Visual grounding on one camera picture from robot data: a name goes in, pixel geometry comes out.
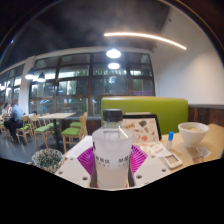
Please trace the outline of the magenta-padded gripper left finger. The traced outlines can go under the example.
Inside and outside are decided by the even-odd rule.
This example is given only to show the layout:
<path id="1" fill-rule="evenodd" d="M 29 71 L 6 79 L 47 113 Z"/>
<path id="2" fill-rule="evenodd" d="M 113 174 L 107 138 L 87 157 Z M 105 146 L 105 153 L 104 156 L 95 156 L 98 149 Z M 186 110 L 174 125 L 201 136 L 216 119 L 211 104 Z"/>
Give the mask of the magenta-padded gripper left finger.
<path id="1" fill-rule="evenodd" d="M 67 159 L 56 171 L 56 175 L 84 188 L 96 188 L 97 174 L 93 148 L 88 148 L 77 158 Z"/>

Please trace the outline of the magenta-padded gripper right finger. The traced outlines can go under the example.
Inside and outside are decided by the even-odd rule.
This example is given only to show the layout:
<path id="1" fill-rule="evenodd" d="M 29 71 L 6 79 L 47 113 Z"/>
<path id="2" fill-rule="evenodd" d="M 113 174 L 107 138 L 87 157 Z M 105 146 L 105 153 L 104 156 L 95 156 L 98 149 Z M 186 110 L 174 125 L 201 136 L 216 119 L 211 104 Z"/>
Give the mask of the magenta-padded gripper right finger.
<path id="1" fill-rule="evenodd" d="M 168 168 L 154 155 L 147 155 L 137 146 L 132 146 L 128 182 L 132 188 L 139 188 L 169 174 Z"/>

